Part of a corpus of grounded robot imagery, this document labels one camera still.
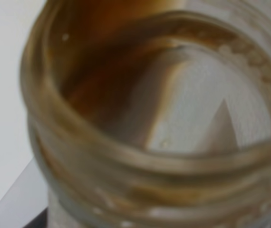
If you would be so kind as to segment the clear drink bottle pink label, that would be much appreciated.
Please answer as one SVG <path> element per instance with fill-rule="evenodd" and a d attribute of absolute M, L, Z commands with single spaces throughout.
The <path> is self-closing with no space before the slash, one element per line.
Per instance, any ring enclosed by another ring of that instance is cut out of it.
<path fill-rule="evenodd" d="M 48 0 L 20 82 L 48 227 L 271 226 L 271 0 Z"/>

